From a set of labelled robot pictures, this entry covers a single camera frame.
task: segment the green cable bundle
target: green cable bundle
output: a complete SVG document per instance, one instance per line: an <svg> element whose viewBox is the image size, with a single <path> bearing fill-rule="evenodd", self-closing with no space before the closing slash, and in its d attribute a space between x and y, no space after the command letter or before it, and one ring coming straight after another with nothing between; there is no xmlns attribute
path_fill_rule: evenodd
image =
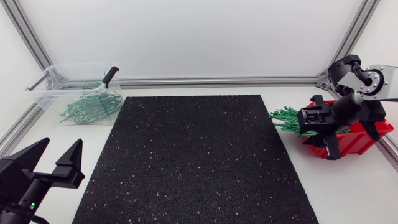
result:
<svg viewBox="0 0 398 224"><path fill-rule="evenodd" d="M88 82L83 87L68 88L87 90L100 84L100 82ZM106 91L99 95L81 96L78 101L67 105L67 110L60 115L64 117L61 122L73 121L78 124L94 123L118 112L122 105L123 98L115 91Z"/></svg>
<svg viewBox="0 0 398 224"><path fill-rule="evenodd" d="M270 119L277 119L279 121L284 121L282 124L274 124L274 126L282 127L282 131L291 131L296 133L297 137L310 137L318 134L316 131L307 131L304 134L300 134L300 125L299 119L297 118L298 111L285 106L285 109L276 110L275 112L271 112L269 115ZM338 134L344 134L351 132L350 129L341 130Z"/></svg>

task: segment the speckled mat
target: speckled mat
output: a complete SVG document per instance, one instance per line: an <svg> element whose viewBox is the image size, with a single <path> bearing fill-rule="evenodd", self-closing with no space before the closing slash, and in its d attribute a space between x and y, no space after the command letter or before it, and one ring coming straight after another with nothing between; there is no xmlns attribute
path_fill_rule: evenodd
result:
<svg viewBox="0 0 398 224"><path fill-rule="evenodd" d="M74 223L317 223L259 95L127 98Z"/></svg>

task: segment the red plastic container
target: red plastic container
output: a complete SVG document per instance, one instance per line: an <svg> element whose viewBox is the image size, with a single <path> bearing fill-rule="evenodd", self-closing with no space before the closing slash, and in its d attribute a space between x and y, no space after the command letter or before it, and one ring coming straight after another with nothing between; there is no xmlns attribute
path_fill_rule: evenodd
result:
<svg viewBox="0 0 398 224"><path fill-rule="evenodd" d="M335 100L325 101L326 104L334 102ZM350 133L337 135L342 157L347 154L353 153L358 153L359 155L362 155L371 146L373 146L374 141L366 133L361 123L357 122L348 128L351 130ZM394 130L394 127L392 127L392 125L386 120L384 120L383 122L376 122L376 128L379 131L380 138ZM322 159L325 159L328 156L328 151L326 150L326 148L318 148L314 146L310 147L314 155L321 157Z"/></svg>

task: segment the aluminum frame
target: aluminum frame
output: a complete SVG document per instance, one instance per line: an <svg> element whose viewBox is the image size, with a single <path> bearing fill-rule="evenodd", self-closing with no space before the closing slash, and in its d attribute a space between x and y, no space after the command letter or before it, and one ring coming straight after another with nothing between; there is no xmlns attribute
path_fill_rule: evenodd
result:
<svg viewBox="0 0 398 224"><path fill-rule="evenodd" d="M43 45L31 26L18 0L0 0L10 20L33 58L44 70L52 65ZM380 0L363 0L331 64L351 53L366 24L369 22ZM328 80L327 70L314 77L225 77L225 78L161 78L161 79L120 79L123 89L128 88L203 88L231 86L317 86L327 90L335 99L340 96ZM9 155L40 118L44 111L35 103L15 122L0 139L0 158ZM381 150L392 166L398 171L398 144L387 135L376 146Z"/></svg>

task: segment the black handle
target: black handle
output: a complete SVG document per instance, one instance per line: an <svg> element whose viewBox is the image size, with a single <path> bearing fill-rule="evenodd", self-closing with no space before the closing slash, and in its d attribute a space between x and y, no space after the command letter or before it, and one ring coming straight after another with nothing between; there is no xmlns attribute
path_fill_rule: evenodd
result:
<svg viewBox="0 0 398 224"><path fill-rule="evenodd" d="M108 84L111 82L114 74L119 71L119 69L116 66L113 66L110 71L108 71L108 74L105 75L105 78L102 80L103 83L105 83L105 86L108 88Z"/></svg>
<svg viewBox="0 0 398 224"><path fill-rule="evenodd" d="M34 88L36 88L40 83L42 83L43 80L45 80L49 76L50 76L49 71L45 71L45 75L41 79L39 79L35 84L33 84L32 87L30 87L30 88L27 87L26 89L29 91L34 90Z"/></svg>

